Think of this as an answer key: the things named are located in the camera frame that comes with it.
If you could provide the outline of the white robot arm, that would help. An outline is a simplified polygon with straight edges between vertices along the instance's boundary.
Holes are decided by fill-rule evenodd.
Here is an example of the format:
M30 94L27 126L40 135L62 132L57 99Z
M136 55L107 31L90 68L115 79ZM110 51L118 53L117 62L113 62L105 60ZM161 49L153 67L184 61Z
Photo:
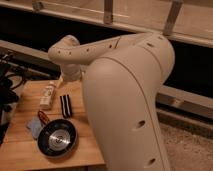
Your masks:
M62 78L84 65L86 114L108 171L171 171L156 113L156 95L175 54L167 38L140 33L81 45L66 36L48 50Z

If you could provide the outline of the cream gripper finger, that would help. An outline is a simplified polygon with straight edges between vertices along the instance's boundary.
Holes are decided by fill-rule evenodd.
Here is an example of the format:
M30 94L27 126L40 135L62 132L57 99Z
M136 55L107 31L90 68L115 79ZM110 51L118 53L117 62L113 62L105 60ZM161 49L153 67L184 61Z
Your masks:
M64 82L63 77L60 76L59 79L56 82L57 83L56 88L60 88L63 85L63 82Z

